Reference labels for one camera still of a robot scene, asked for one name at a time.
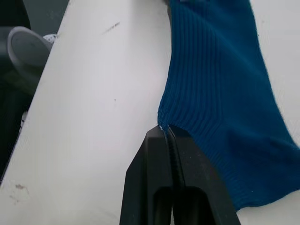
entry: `stain spot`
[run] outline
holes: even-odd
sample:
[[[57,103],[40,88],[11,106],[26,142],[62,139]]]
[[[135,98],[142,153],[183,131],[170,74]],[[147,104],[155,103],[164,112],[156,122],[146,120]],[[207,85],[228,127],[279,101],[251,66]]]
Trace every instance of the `stain spot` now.
[[[23,190],[24,188],[26,188],[25,186],[21,185],[21,184],[16,184],[15,188]]]
[[[108,33],[108,32],[110,32],[110,31],[112,31],[113,29],[115,29],[115,28],[116,28],[117,26],[119,26],[119,25],[120,25],[120,22],[114,24],[113,26],[111,26],[110,28],[108,28],[106,31],[104,31],[104,32],[102,33],[102,35],[103,35],[103,34],[106,34],[106,33]]]
[[[17,188],[17,189],[19,189],[19,190],[25,189],[25,190],[27,191],[27,193],[29,194],[29,191],[28,191],[28,189],[27,189],[26,186],[23,186],[23,185],[21,185],[21,184],[16,184],[16,185],[15,185],[15,188]]]
[[[16,205],[17,203],[20,202],[19,199],[16,199],[15,197],[13,197],[12,195],[9,196],[9,198],[11,198],[12,200],[14,200],[14,205]]]

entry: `blue sweater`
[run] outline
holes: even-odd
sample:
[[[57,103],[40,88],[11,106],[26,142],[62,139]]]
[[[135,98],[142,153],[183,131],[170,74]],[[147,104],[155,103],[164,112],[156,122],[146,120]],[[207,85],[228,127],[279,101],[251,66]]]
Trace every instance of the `blue sweater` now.
[[[158,123],[188,131],[236,210],[300,189],[300,149],[272,94],[248,0],[170,0],[172,56]]]

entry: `white table surface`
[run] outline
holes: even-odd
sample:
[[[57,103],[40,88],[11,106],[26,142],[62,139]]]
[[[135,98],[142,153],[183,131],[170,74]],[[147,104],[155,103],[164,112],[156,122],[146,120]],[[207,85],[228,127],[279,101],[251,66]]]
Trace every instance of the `white table surface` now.
[[[300,2],[252,5],[277,103],[299,144]],[[0,224],[119,224],[125,172],[157,124],[170,56],[162,0],[70,0],[0,188]],[[238,216],[242,225],[297,225],[300,192]]]

